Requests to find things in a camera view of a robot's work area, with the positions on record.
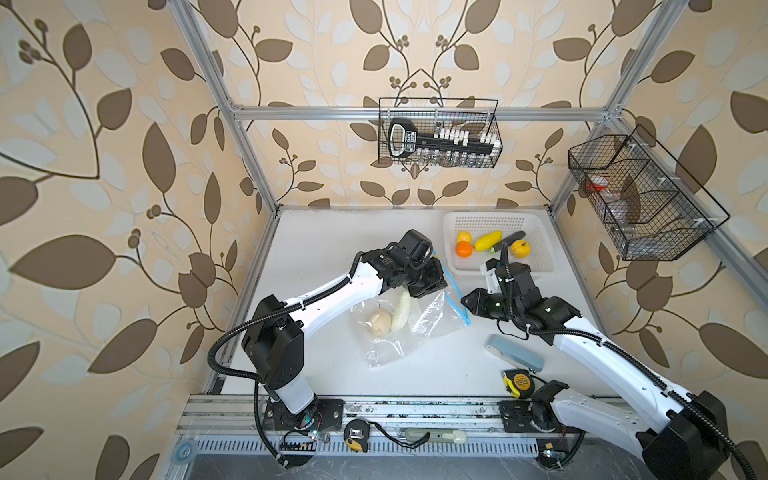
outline wallpaper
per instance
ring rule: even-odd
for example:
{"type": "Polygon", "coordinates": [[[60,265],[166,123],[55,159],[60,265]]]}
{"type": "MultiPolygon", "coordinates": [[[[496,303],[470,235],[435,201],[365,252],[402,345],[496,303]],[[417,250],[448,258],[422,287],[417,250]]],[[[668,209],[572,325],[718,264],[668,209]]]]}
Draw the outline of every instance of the wallpaper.
{"type": "Polygon", "coordinates": [[[345,121],[246,122],[275,198],[287,206],[541,206],[568,174],[584,122],[501,122],[504,148],[489,168],[378,158],[376,126],[345,121]]]}
{"type": "Polygon", "coordinates": [[[361,106],[365,96],[606,103],[654,0],[192,0],[230,96],[361,106]]]}
{"type": "Polygon", "coordinates": [[[768,270],[768,3],[691,5],[624,113],[730,212],[723,228],[768,270]]]}
{"type": "Polygon", "coordinates": [[[259,244],[160,7],[0,1],[0,478],[150,478],[259,244]]]}
{"type": "MultiPolygon", "coordinates": [[[[725,206],[733,217],[723,228],[768,269],[766,78],[768,4],[693,0],[624,113],[725,206]]],[[[619,260],[584,195],[574,193],[559,219],[614,339],[672,381],[723,400],[731,438],[768,478],[768,313],[705,243],[674,262],[619,260]]],[[[744,478],[734,462],[720,473],[744,478]]]]}

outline floor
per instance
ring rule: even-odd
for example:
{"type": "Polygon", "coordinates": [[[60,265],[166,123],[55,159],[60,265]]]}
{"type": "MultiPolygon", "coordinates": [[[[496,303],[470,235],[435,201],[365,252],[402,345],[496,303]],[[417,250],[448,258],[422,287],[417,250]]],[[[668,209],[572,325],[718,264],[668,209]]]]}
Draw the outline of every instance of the floor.
{"type": "MultiPolygon", "coordinates": [[[[346,272],[358,250],[384,247],[409,229],[425,234],[439,252],[443,249],[443,217],[448,210],[288,210],[280,218],[263,275],[249,313],[269,294],[284,299],[310,291],[346,272]]],[[[593,318],[579,289],[565,252],[543,210],[530,210],[545,225],[555,271],[535,276],[542,296],[559,296],[593,318]]],[[[484,286],[481,276],[456,276],[463,294],[484,286]]],[[[472,318],[472,324],[429,339],[412,354],[387,365],[369,367],[353,332],[349,313],[331,320],[306,343],[303,373],[318,395],[367,396],[506,396],[500,372],[509,365],[485,350],[495,322],[472,318]]],[[[522,343],[511,337],[512,342],[522,343]]],[[[253,371],[239,347],[232,367],[253,371]]],[[[525,348],[545,358],[540,376],[568,383],[587,395],[615,395],[592,372],[540,339],[525,348]]],[[[227,377],[224,395],[253,395],[253,382],[227,377]]]]}

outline plastic basket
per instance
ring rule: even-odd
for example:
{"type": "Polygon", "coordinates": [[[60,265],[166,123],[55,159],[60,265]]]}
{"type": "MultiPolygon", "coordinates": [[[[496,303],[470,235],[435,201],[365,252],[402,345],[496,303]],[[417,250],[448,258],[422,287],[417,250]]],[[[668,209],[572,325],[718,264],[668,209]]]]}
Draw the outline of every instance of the plastic basket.
{"type": "Polygon", "coordinates": [[[554,272],[552,244],[541,219],[533,214],[509,212],[452,212],[443,219],[445,257],[448,267],[459,275],[481,275],[480,266],[490,258],[498,258],[498,252],[490,254],[473,252],[470,257],[456,255],[456,237],[460,232],[469,232],[472,242],[487,233],[501,231],[503,237],[523,230],[525,240],[531,245],[531,253],[524,259],[510,260],[525,263],[532,273],[554,272]]]}

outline black wire basket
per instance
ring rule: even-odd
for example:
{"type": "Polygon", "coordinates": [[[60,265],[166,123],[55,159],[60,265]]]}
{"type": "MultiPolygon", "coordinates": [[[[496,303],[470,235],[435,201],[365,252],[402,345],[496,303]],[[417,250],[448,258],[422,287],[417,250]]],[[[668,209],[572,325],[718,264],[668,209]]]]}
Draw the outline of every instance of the black wire basket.
{"type": "Polygon", "coordinates": [[[677,260],[730,218],[642,125],[630,135],[603,135],[571,148],[568,168],[623,260],[677,260]],[[653,147],[668,155],[674,172],[657,164],[653,147]]]}
{"type": "Polygon", "coordinates": [[[422,166],[493,168],[504,145],[497,100],[379,99],[379,158],[422,166]]]}

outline orange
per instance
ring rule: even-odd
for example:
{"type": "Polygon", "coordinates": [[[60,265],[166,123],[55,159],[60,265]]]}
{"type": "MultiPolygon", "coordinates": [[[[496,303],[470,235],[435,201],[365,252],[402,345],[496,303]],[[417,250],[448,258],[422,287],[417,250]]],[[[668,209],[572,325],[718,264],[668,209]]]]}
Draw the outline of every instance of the orange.
{"type": "Polygon", "coordinates": [[[525,240],[518,240],[511,245],[512,255],[517,258],[526,258],[531,252],[531,245],[525,240]]]}
{"type": "Polygon", "coordinates": [[[472,244],[469,242],[458,242],[456,244],[456,255],[460,257],[469,257],[472,255],[472,244]]]}

